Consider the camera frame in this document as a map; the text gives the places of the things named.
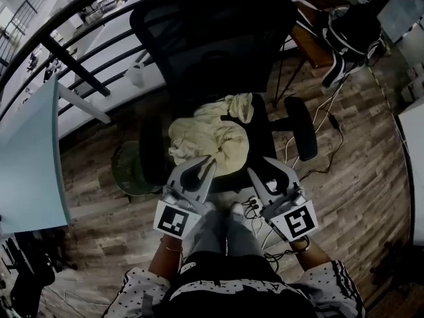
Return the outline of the black swivel chair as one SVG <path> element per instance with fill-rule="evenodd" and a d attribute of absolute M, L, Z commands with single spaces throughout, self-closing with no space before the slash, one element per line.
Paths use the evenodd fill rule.
<path fill-rule="evenodd" d="M 42 291 L 55 282 L 57 273 L 78 269 L 66 254 L 64 239 L 64 231 L 44 229 L 15 233 L 2 244 L 11 262 L 4 266 L 17 271 L 10 300 L 21 318 L 36 317 Z"/>

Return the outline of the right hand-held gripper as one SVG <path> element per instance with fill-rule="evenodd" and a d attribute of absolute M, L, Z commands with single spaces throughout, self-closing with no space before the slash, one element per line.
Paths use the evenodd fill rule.
<path fill-rule="evenodd" d="M 265 184 L 252 168 L 248 175 L 262 202 L 261 215 L 266 223 L 282 238 L 293 242 L 318 228 L 312 200 L 307 200 L 304 189 L 299 187 L 296 172 L 287 164 L 264 157 Z M 272 202 L 271 194 L 286 194 Z"/>

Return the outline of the cream clothes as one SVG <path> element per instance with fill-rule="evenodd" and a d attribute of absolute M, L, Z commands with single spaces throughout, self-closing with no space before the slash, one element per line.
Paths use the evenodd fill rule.
<path fill-rule="evenodd" d="M 191 158 L 209 156 L 215 160 L 215 176 L 239 171 L 250 148 L 243 128 L 254 115 L 251 93 L 228 95 L 199 107 L 192 117 L 176 119 L 169 128 L 169 155 L 180 165 Z"/>

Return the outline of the person's left forearm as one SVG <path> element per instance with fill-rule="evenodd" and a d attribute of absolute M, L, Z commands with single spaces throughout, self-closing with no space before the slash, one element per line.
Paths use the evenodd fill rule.
<path fill-rule="evenodd" d="M 148 271 L 170 281 L 178 273 L 181 255 L 182 241 L 164 235 Z"/>

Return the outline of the black white backpack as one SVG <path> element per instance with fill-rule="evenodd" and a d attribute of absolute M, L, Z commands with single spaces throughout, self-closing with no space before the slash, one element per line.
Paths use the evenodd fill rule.
<path fill-rule="evenodd" d="M 333 57 L 322 81 L 330 88 L 368 63 L 382 44 L 382 27 L 371 3 L 357 4 L 330 12 L 322 37 Z"/>

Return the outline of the white table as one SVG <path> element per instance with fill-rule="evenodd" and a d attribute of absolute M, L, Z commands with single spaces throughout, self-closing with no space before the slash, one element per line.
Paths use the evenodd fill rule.
<path fill-rule="evenodd" d="M 396 116 L 411 194 L 411 238 L 424 248 L 424 97 Z"/>

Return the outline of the person's left leg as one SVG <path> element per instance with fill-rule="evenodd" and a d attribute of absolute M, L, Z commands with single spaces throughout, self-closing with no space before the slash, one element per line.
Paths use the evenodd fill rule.
<path fill-rule="evenodd" d="M 195 233 L 190 254 L 196 252 L 226 251 L 226 217 L 216 209 L 210 210 L 204 217 L 199 230 Z"/>

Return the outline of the black mesh office chair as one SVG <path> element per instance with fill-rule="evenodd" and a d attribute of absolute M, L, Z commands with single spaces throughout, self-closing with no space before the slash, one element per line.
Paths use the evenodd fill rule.
<path fill-rule="evenodd" d="M 292 0 L 141 0 L 130 15 L 136 37 L 158 66 L 174 117 L 190 117 L 201 105 L 224 96 L 251 93 L 254 114 L 244 126 L 246 162 L 215 176 L 213 193 L 250 187 L 248 168 L 264 175 L 276 156 L 273 132 L 292 132 L 299 158 L 317 155 L 315 129 L 298 97 L 284 101 L 288 116 L 270 121 L 262 94 L 274 62 L 299 12 Z"/>

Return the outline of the green mesh waste bin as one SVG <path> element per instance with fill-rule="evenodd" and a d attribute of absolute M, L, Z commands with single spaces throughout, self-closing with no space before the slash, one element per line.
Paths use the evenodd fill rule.
<path fill-rule="evenodd" d="M 162 188 L 144 179 L 138 149 L 138 141 L 124 142 L 115 149 L 111 157 L 113 180 L 117 187 L 129 196 L 158 193 Z"/>

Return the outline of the white power strip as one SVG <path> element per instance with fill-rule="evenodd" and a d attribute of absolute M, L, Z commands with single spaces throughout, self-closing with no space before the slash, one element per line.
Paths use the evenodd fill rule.
<path fill-rule="evenodd" d="M 246 201 L 242 202 L 242 205 L 253 211 L 259 211 L 262 208 L 261 201 L 255 195 L 251 195 Z"/>

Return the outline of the person's right leg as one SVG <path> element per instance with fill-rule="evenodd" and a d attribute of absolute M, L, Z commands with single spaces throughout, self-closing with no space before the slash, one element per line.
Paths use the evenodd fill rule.
<path fill-rule="evenodd" d="M 252 231 L 244 225 L 244 216 L 231 213 L 227 219 L 228 255 L 264 257 L 264 251 Z"/>

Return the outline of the black metal railing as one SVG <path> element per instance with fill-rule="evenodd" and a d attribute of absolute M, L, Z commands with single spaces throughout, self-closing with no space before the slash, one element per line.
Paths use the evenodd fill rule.
<path fill-rule="evenodd" d="M 135 4 L 129 5 L 120 9 L 119 11 L 113 13 L 112 15 L 104 18 L 102 21 L 96 22 L 93 25 L 89 26 L 84 32 L 80 35 L 69 40 L 65 45 L 59 45 L 51 36 L 50 33 L 62 25 L 66 20 L 75 15 L 78 11 L 82 10 L 83 7 L 88 6 L 90 3 L 95 0 L 73 0 L 71 3 L 65 6 L 61 11 L 56 13 L 51 17 L 42 27 L 40 27 L 24 44 L 24 46 L 17 52 L 16 56 L 9 62 L 5 72 L 0 77 L 0 91 L 3 91 L 11 80 L 13 75 L 18 71 L 21 64 L 24 60 L 29 57 L 32 51 L 39 45 L 43 45 L 48 51 L 50 51 L 50 56 L 41 63 L 40 67 L 35 70 L 35 72 L 30 75 L 29 78 L 18 88 L 15 94 L 10 97 L 7 103 L 2 103 L 0 111 L 0 121 L 9 111 L 11 106 L 18 99 L 19 95 L 25 90 L 26 86 L 41 72 L 43 68 L 47 66 L 49 61 L 53 58 L 59 59 L 63 64 L 67 66 L 67 71 L 75 72 L 84 82 L 87 82 L 94 92 L 98 91 L 104 96 L 110 95 L 110 91 L 106 88 L 104 83 L 101 83 L 95 78 L 94 73 L 88 72 L 83 66 L 82 61 L 77 61 L 72 58 L 71 54 L 68 52 L 68 47 L 76 43 L 79 39 L 84 37 L 86 34 L 100 27 L 101 25 L 117 18 L 120 15 L 123 15 L 135 7 Z"/>

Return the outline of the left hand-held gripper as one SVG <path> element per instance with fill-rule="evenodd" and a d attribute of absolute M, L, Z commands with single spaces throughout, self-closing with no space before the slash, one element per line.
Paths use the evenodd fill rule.
<path fill-rule="evenodd" d="M 204 202 L 217 169 L 211 155 L 190 158 L 176 166 L 158 200 L 153 228 L 171 237 L 184 240 L 204 216 Z M 183 191 L 180 188 L 199 188 Z"/>

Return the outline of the pale blue glass table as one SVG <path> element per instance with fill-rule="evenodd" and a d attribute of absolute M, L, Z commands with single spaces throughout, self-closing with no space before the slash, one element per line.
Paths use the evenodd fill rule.
<path fill-rule="evenodd" d="M 70 222 L 58 136 L 58 102 L 110 123 L 104 112 L 50 78 L 0 126 L 0 231 L 5 234 Z"/>

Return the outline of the person's black white starred shirt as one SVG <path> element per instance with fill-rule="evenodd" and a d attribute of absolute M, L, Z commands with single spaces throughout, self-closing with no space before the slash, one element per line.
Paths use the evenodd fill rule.
<path fill-rule="evenodd" d="M 345 265 L 333 260 L 285 283 L 265 260 L 259 274 L 211 279 L 190 261 L 171 284 L 146 269 L 133 268 L 101 318 L 366 318 Z"/>

